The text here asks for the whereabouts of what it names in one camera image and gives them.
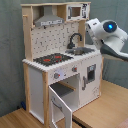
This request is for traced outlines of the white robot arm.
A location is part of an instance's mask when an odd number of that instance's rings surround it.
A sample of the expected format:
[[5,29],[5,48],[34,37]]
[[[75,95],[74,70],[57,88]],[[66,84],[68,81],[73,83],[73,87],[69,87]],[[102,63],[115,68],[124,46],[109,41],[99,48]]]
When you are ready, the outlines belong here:
[[104,58],[128,62],[128,53],[121,51],[128,34],[115,21],[100,22],[95,18],[87,21],[85,25],[94,45]]

